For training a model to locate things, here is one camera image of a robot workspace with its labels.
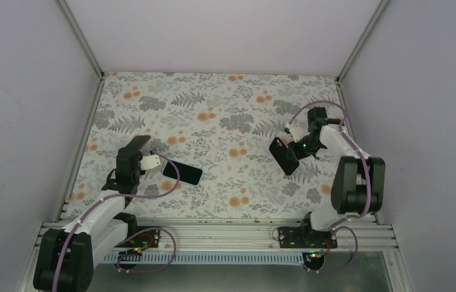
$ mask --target white panel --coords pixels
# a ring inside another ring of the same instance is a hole
[[[391,1],[344,80],[415,291],[456,291],[456,1]]]
[[[338,75],[379,0],[68,0],[105,71]]]
[[[58,209],[97,83],[56,1],[0,1],[0,291]]]

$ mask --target aluminum frame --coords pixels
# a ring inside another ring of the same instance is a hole
[[[68,6],[68,3],[66,3],[66,0],[57,0],[57,3],[59,4],[61,11],[65,15],[65,18],[68,21],[68,24],[72,28],[72,32],[74,33],[75,37],[77,38],[77,41],[79,42],[82,49],[84,50],[84,53],[86,54],[86,57],[88,58],[90,65],[93,67],[93,70],[97,74],[98,78],[102,78],[102,76],[104,75],[104,72],[103,72],[103,70],[101,70],[101,68],[99,66],[99,62],[97,62],[97,59],[95,58],[95,55],[93,55],[93,51],[91,50],[88,42],[86,41],[84,34],[80,30],[79,25],[77,24],[77,21],[75,20],[74,14],[70,10],[70,6]]]
[[[351,65],[353,65],[353,62],[355,61],[355,59],[359,55],[360,50],[362,49],[362,47],[364,46],[364,44],[368,40],[368,38],[369,38],[371,32],[373,31],[376,23],[378,22],[380,17],[384,14],[385,9],[387,8],[387,4],[389,2],[390,2],[390,0],[381,0],[380,3],[378,3],[378,6],[376,7],[376,10],[374,11],[371,19],[369,20],[368,25],[366,26],[366,28],[364,29],[364,31],[360,35],[360,38],[359,38],[357,44],[355,45],[355,47],[351,51],[351,54],[349,55],[348,59],[346,60],[346,63],[344,64],[344,66],[343,66],[343,68],[341,70],[341,73],[339,73],[339,75],[337,77],[338,81],[344,80],[344,78],[348,74],[348,72],[349,72],[349,70],[351,68]]]

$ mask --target phone screen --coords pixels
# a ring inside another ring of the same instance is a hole
[[[199,184],[199,181],[201,181],[201,177],[203,176],[202,169],[182,164],[174,160],[172,162],[174,162],[178,167],[178,171],[180,172],[180,181],[187,184],[191,184],[193,186],[197,186]],[[176,171],[168,162],[167,165],[165,165],[165,168],[163,169],[163,175],[169,178],[177,179]]]

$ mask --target floral pattern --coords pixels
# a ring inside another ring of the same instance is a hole
[[[100,194],[117,150],[151,135],[145,152],[204,170],[197,187],[180,184],[168,196],[133,200],[126,212],[150,218],[302,218],[329,202],[337,164],[326,150],[286,176],[270,154],[271,140],[313,100],[339,103],[332,77],[110,72],[94,116],[70,204],[76,217]],[[326,105],[329,116],[341,111]],[[295,121],[307,127],[306,113]],[[141,177],[139,194],[156,195],[174,182],[161,168]]]

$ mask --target purple cable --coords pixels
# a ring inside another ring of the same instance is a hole
[[[176,178],[176,183],[174,184],[174,186],[168,190],[167,192],[165,193],[162,193],[161,195],[154,195],[154,196],[150,196],[150,195],[127,195],[127,194],[123,194],[123,193],[118,193],[116,195],[108,195],[108,196],[105,196],[103,198],[103,200],[99,200],[99,201],[96,201],[93,205],[91,205],[88,210],[86,210],[80,220],[84,220],[98,205],[104,203],[106,200],[109,200],[111,198],[118,198],[118,197],[124,197],[124,198],[133,198],[133,199],[155,199],[155,198],[161,198],[162,196],[166,196],[170,193],[172,193],[179,185],[179,182],[180,182],[180,173],[179,173],[179,169],[178,167],[174,164],[174,162],[172,162],[172,160],[170,160],[169,158],[165,157],[164,155],[161,155],[161,154],[158,154],[161,158],[165,159],[168,163],[170,163],[170,165],[174,168],[174,170],[176,171],[176,174],[177,174],[177,178]],[[68,236],[66,237],[66,240],[65,242],[63,243],[63,247],[61,248],[61,253],[59,255],[59,259],[57,260],[57,265],[55,266],[55,271],[54,271],[54,281],[52,283],[52,292],[57,292],[57,282],[59,281],[59,275],[61,273],[61,267],[63,266],[63,259],[65,258],[65,254],[66,254],[66,249],[68,247],[68,245],[70,244],[70,241],[72,239],[72,236],[75,234],[76,230],[79,228],[80,224],[77,223],[75,224],[75,226],[72,228],[72,230],[70,230],[70,232],[68,233]]]
[[[359,242],[358,242],[358,239],[357,239],[357,235],[355,234],[355,232],[347,227],[347,226],[339,226],[337,227],[338,225],[344,223],[347,219],[349,218],[362,218],[364,217],[370,210],[370,204],[371,204],[371,181],[370,181],[370,171],[368,170],[368,164],[366,163],[366,159],[364,157],[364,154],[362,154],[362,152],[360,151],[359,147],[357,146],[357,144],[355,144],[350,138],[348,135],[346,135],[346,133],[343,132],[343,128],[342,128],[342,125],[344,124],[344,121],[346,120],[346,118],[348,117],[348,113],[346,112],[346,110],[338,105],[337,103],[335,102],[332,102],[330,100],[316,100],[316,101],[313,101],[313,102],[310,102],[308,103],[307,105],[303,106],[302,108],[300,108],[300,110],[294,114],[294,116],[292,117],[292,119],[290,120],[289,122],[289,125],[292,124],[292,122],[294,121],[294,119],[296,119],[296,117],[300,114],[300,112],[302,112],[302,110],[308,108],[309,106],[312,106],[312,105],[315,105],[315,104],[318,104],[318,103],[328,103],[330,105],[334,105],[336,106],[337,108],[339,108],[342,113],[343,113],[343,119],[341,120],[341,122],[339,123],[339,131],[341,132],[341,135],[342,137],[344,138],[344,140],[346,140],[346,142],[351,146],[351,148],[353,150],[355,150],[355,152],[357,152],[357,154],[359,155],[360,157],[360,161],[362,161],[362,165],[364,167],[364,177],[366,179],[366,205],[364,206],[364,210],[362,211],[362,213],[360,215],[349,215],[349,216],[344,216],[343,218],[341,218],[340,220],[337,220],[335,222],[333,222],[331,225],[330,225],[330,229],[332,231],[332,234],[335,235],[337,233],[337,231],[339,231],[340,229],[347,229],[351,232],[351,234],[353,235],[353,238],[355,239],[355,252],[353,253],[353,256],[351,257],[351,259],[348,261],[348,263],[346,263],[346,265],[342,266],[341,268],[338,268],[338,269],[335,269],[333,271],[317,271],[318,274],[331,274],[331,273],[337,273],[337,272],[340,272],[344,269],[346,269],[347,267],[349,267],[349,265],[355,260],[355,258],[357,257],[357,251],[359,250]]]
[[[126,273],[138,273],[138,274],[160,272],[160,271],[162,271],[162,270],[168,268],[168,267],[170,266],[170,264],[175,260],[175,258],[176,258],[176,251],[177,251],[177,249],[176,249],[176,239],[174,239],[174,236],[172,236],[172,234],[170,234],[170,232],[168,232],[168,231],[166,231],[165,229],[160,228],[160,227],[149,227],[149,228],[145,228],[145,229],[143,229],[143,230],[140,230],[140,231],[138,231],[137,233],[135,233],[135,234],[129,236],[128,238],[126,238],[124,241],[119,242],[119,243],[117,244],[117,246],[119,246],[119,245],[121,245],[121,244],[123,244],[123,243],[128,242],[129,240],[131,240],[131,239],[137,237],[139,234],[142,234],[142,233],[145,233],[145,232],[151,231],[151,230],[163,231],[163,232],[165,232],[166,234],[169,235],[169,237],[170,237],[170,239],[172,240],[172,243],[173,243],[173,245],[174,245],[174,248],[173,248],[173,250],[172,250],[172,257],[170,258],[170,261],[167,262],[165,265],[163,265],[163,266],[157,268],[157,269],[130,271],[130,270],[128,270],[128,269],[123,269],[123,268],[121,268],[121,267],[120,267],[120,261],[121,261],[122,259],[126,258],[126,257],[131,257],[131,256],[133,256],[133,254],[124,254],[124,255],[118,257],[118,260],[117,260],[117,262],[116,262],[116,267],[118,268],[118,271],[119,271],[119,272],[120,272],[120,271],[123,271],[123,272],[126,272]]]

